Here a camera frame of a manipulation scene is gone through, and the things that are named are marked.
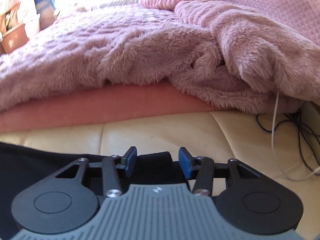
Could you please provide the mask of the black pants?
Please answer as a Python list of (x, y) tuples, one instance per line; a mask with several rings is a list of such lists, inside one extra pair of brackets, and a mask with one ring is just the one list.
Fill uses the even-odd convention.
[[(1, 144), (1, 239), (11, 239), (18, 233), (11, 214), (11, 203), (18, 193), (46, 178), (69, 163), (81, 158), (80, 154), (62, 154), (39, 151), (11, 144)], [(130, 184), (187, 183), (176, 161), (168, 152), (154, 157), (147, 154), (137, 158), (131, 176), (118, 170), (124, 190)]]

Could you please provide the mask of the salmon pink bed sheet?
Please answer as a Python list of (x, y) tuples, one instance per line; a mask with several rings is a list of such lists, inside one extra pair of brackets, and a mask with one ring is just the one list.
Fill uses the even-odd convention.
[(1, 132), (108, 122), (168, 114), (217, 111), (218, 107), (183, 94), (170, 83), (107, 85), (71, 95), (29, 101), (1, 113)]

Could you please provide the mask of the pink fluffy blanket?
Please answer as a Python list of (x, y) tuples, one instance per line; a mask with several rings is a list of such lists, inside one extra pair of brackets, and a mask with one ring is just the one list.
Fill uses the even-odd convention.
[(293, 112), (319, 98), (319, 46), (252, 8), (141, 0), (58, 19), (1, 56), (1, 110), (111, 84), (168, 80), (220, 108)]

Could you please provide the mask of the terracotta pink box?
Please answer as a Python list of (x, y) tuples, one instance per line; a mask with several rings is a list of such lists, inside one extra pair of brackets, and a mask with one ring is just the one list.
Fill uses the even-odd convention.
[(29, 41), (25, 31), (25, 24), (21, 23), (7, 33), (1, 38), (1, 54), (10, 54), (15, 49), (20, 48)]

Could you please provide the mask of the pink quilted pillow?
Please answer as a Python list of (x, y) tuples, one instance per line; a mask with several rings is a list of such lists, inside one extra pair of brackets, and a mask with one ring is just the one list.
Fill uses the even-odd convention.
[(319, 0), (221, 0), (244, 7), (287, 25), (319, 45)]

